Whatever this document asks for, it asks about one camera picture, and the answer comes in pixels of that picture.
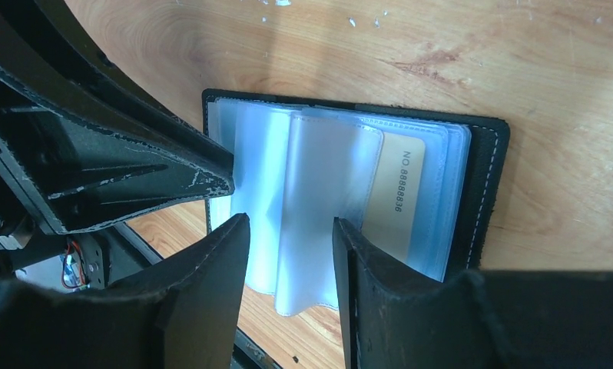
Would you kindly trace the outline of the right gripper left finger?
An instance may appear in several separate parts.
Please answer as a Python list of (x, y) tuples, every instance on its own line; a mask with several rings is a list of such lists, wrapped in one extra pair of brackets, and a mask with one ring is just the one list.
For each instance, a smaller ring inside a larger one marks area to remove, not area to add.
[(0, 279), (0, 368), (227, 368), (249, 246), (236, 214), (103, 290)]

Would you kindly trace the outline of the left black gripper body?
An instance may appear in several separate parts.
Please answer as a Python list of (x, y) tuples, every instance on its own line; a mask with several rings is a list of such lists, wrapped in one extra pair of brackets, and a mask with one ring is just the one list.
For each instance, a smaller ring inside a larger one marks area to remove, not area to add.
[(0, 277), (58, 255), (58, 237), (44, 234), (0, 175)]

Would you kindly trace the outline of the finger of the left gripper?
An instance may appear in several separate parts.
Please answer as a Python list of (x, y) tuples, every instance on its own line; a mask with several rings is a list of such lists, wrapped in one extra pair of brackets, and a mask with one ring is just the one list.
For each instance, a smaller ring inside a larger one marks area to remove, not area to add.
[(38, 56), (0, 55), (0, 175), (46, 234), (229, 195), (233, 157), (148, 139)]
[(129, 119), (148, 139), (165, 137), (199, 153), (224, 148), (132, 81), (96, 45), (63, 1), (0, 1), (0, 18), (64, 79)]

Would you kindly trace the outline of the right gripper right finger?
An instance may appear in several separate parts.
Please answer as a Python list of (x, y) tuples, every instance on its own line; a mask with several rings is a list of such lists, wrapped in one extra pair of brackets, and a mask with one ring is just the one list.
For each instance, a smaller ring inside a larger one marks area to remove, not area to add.
[(465, 270), (441, 283), (333, 221), (348, 368), (613, 368), (613, 272)]

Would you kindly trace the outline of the black card holder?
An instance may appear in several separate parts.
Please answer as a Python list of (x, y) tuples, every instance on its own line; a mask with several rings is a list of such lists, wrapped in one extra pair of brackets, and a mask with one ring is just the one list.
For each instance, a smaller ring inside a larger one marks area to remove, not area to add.
[(402, 263), (435, 281), (479, 266), (509, 145), (506, 121), (214, 88), (202, 102), (204, 132), (234, 155), (236, 186), (206, 201), (208, 229), (249, 216), (245, 282), (273, 296), (278, 314), (339, 307), (333, 220), (361, 231), (386, 132), (426, 146)]

